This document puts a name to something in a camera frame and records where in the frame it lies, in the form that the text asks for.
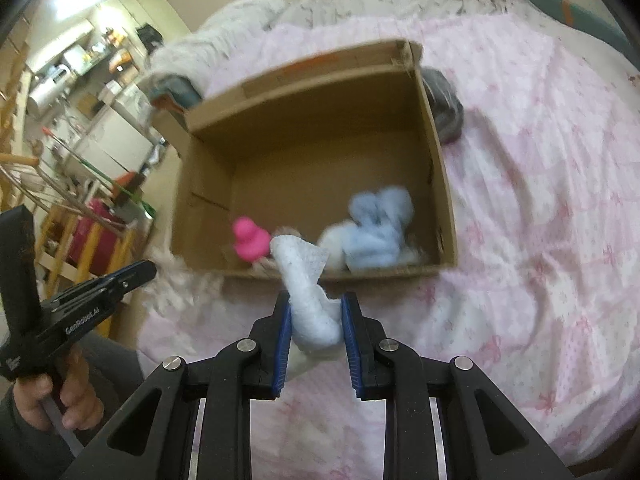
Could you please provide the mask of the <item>person's left hand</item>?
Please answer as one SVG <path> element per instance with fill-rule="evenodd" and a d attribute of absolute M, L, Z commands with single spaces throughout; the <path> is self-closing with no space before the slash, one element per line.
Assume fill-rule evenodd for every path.
<path fill-rule="evenodd" d="M 61 375 L 64 382 L 55 387 L 47 374 L 18 378 L 13 386 L 13 399 L 18 414 L 37 430 L 51 428 L 49 416 L 41 402 L 52 396 L 62 404 L 62 425 L 68 430 L 89 430 L 99 425 L 104 406 L 89 380 L 89 364 L 77 344 L 65 358 Z"/>

